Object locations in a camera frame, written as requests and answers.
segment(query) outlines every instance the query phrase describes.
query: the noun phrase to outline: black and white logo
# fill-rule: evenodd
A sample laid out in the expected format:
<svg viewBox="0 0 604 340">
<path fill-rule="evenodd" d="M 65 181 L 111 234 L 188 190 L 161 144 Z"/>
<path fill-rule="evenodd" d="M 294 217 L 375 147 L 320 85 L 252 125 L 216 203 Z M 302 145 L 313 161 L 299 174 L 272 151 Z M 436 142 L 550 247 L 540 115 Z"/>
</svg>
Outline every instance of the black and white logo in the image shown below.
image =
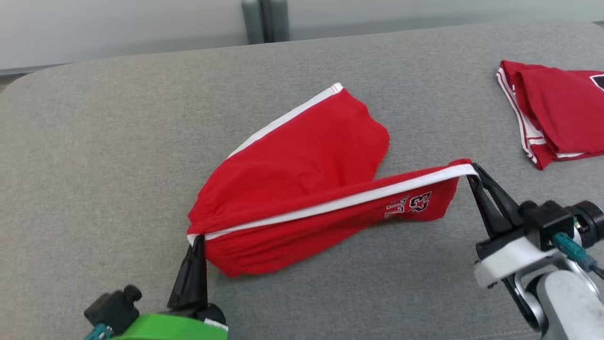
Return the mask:
<svg viewBox="0 0 604 340">
<path fill-rule="evenodd" d="M 604 91 L 604 74 L 598 74 L 595 76 L 591 76 L 591 81 L 594 82 L 594 84 L 601 88 Z"/>
</svg>

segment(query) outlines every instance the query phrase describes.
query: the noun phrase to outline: red garment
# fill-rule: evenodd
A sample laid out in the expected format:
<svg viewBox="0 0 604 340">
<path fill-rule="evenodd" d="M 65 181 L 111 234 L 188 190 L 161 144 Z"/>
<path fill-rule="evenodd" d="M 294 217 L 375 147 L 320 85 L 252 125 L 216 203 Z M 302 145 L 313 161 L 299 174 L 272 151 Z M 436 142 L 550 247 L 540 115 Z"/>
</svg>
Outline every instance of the red garment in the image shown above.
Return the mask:
<svg viewBox="0 0 604 340">
<path fill-rule="evenodd" d="M 250 137 L 210 176 L 190 241 L 228 276 L 273 272 L 385 218 L 442 217 L 470 160 L 373 181 L 387 130 L 340 84 Z"/>
<path fill-rule="evenodd" d="M 497 78 L 522 148 L 537 168 L 604 154 L 604 71 L 563 71 L 504 60 Z"/>
</svg>

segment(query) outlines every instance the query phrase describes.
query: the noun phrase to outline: camera lens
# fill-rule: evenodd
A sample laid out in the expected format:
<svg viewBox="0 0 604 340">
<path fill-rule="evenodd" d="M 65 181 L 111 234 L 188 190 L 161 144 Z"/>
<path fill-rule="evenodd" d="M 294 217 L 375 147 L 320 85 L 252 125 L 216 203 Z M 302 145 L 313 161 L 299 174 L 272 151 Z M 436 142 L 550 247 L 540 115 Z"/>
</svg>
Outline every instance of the camera lens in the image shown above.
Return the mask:
<svg viewBox="0 0 604 340">
<path fill-rule="evenodd" d="M 604 238 L 604 211 L 590 201 L 583 201 L 566 208 L 581 225 L 578 228 L 583 248 L 589 248 Z"/>
</svg>

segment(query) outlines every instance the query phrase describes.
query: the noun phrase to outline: red fabric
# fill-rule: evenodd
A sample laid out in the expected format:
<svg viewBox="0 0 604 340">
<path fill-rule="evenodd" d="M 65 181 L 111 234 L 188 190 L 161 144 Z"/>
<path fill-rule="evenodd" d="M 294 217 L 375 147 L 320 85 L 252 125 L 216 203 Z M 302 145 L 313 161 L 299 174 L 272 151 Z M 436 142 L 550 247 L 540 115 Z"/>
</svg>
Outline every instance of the red fabric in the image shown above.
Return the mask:
<svg viewBox="0 0 604 340">
<path fill-rule="evenodd" d="M 564 71 L 507 60 L 501 68 L 517 109 L 542 134 L 543 141 L 530 133 L 522 141 L 532 150 L 539 169 L 554 160 L 604 154 L 604 85 L 592 79 L 604 77 L 604 71 Z M 559 155 L 568 153 L 582 155 Z"/>
<path fill-rule="evenodd" d="M 342 90 L 225 160 L 201 189 L 189 213 L 188 233 L 211 235 L 446 168 L 372 181 L 388 141 L 387 130 L 367 107 Z M 206 256 L 228 276 L 273 272 L 385 218 L 440 218 L 456 185 L 453 178 L 325 214 L 208 238 Z"/>
</svg>

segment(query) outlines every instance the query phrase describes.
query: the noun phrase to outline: gray tabletop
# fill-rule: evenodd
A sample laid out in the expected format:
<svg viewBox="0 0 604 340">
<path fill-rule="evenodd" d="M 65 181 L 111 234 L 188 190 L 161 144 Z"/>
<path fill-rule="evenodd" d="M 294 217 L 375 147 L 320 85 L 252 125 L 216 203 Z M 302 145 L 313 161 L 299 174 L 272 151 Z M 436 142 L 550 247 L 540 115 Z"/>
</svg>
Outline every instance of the gray tabletop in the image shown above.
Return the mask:
<svg viewBox="0 0 604 340">
<path fill-rule="evenodd" d="M 539 171 L 497 84 L 501 59 L 604 69 L 589 23 L 499 23 L 120 57 L 0 94 L 2 336 L 82 338 L 101 293 L 165 309 L 187 213 L 252 133 L 335 82 L 390 132 L 378 176 L 469 157 L 518 201 L 604 202 L 604 157 Z M 230 339 L 535 339 L 503 286 L 478 288 L 486 237 L 465 180 L 447 215 L 370 227 L 270 275 L 210 266 Z M 590 250 L 604 261 L 604 247 Z"/>
</svg>

